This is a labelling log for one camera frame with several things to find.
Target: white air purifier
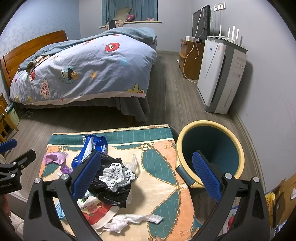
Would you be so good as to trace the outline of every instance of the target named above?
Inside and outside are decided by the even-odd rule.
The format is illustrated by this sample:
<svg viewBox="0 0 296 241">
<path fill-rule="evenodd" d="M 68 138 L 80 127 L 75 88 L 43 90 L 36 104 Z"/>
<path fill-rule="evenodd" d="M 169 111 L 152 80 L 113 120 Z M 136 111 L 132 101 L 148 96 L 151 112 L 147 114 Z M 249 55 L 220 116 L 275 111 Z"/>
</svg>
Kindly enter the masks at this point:
<svg viewBox="0 0 296 241">
<path fill-rule="evenodd" d="M 207 38 L 197 83 L 205 111 L 227 113 L 242 79 L 246 52 L 222 38 Z"/>
</svg>

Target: cartoon print duvet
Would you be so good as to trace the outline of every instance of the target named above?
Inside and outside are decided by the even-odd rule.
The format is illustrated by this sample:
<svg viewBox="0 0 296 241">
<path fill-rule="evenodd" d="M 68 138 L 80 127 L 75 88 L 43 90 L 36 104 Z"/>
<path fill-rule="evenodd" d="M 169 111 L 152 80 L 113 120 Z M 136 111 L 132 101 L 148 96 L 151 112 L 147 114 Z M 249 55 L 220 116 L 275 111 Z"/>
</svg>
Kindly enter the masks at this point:
<svg viewBox="0 0 296 241">
<path fill-rule="evenodd" d="M 10 100 L 62 105 L 95 98 L 146 96 L 156 51 L 126 35 L 99 37 L 16 73 Z"/>
</svg>

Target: pillow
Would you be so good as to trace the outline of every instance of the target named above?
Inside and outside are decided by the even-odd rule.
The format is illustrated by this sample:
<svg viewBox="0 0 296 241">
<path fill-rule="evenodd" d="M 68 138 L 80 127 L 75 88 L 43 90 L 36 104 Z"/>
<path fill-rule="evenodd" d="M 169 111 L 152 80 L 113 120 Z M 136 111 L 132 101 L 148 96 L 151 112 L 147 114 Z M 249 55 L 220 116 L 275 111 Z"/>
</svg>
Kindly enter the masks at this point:
<svg viewBox="0 0 296 241">
<path fill-rule="evenodd" d="M 113 20 L 127 20 L 130 12 L 131 7 L 123 7 L 118 9 Z"/>
<path fill-rule="evenodd" d="M 134 14 L 129 14 L 128 15 L 128 21 L 132 21 L 135 18 Z"/>
</svg>

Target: blue wallpaper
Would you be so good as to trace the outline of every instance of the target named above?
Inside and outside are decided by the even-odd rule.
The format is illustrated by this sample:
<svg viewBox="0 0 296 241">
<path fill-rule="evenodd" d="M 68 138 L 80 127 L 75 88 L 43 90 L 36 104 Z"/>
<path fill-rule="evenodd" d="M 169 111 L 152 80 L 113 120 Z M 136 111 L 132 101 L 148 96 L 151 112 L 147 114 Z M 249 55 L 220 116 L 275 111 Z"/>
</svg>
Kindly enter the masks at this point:
<svg viewBox="0 0 296 241">
<path fill-rule="evenodd" d="M 80 39 L 79 0 L 27 0 L 0 35 L 0 56 L 38 36 L 65 30 L 69 40 Z M 3 73 L 0 93 L 9 102 Z"/>
</svg>

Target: wooden floor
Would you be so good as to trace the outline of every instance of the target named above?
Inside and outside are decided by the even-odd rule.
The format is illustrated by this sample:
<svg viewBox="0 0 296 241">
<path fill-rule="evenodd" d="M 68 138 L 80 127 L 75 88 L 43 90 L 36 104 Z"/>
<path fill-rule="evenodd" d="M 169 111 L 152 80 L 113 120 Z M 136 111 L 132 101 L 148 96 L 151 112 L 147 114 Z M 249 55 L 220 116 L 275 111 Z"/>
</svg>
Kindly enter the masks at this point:
<svg viewBox="0 0 296 241">
<path fill-rule="evenodd" d="M 258 175 L 248 147 L 241 140 L 242 134 L 234 126 L 229 115 L 205 112 L 194 83 L 182 79 L 177 63 L 178 54 L 157 52 L 157 62 L 151 70 L 147 98 L 151 107 L 148 124 L 170 124 L 177 131 L 196 120 L 218 122 L 231 130 L 241 141 L 245 152 L 245 168 L 242 179 L 248 180 Z M 36 161 L 23 170 L 21 194 L 28 196 L 34 179 L 39 174 L 41 161 L 47 142 L 54 132 L 82 132 L 127 127 L 124 115 L 110 107 L 68 107 L 55 109 L 34 109 L 32 115 L 24 116 L 18 125 L 19 132 L 13 138 L 17 148 L 6 156 L 12 161 L 29 148 L 35 150 Z M 204 189 L 191 189 L 191 196 L 198 219 L 203 222 L 211 212 L 215 202 Z"/>
</svg>

